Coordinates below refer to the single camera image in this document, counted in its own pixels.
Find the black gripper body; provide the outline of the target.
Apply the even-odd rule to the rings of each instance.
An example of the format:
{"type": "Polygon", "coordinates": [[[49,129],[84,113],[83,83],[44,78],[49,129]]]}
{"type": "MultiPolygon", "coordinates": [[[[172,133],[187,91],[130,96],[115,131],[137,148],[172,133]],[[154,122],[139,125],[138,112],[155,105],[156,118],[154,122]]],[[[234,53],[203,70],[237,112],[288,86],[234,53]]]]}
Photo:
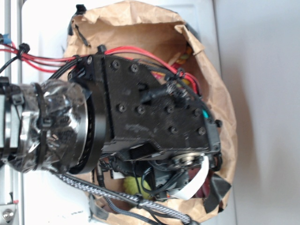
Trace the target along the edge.
{"type": "Polygon", "coordinates": [[[112,156],[120,168],[130,162],[162,161],[169,169],[198,166],[208,157],[222,165],[218,123],[201,96],[177,73],[115,55],[84,57],[68,80],[87,92],[89,156],[112,156]]]}

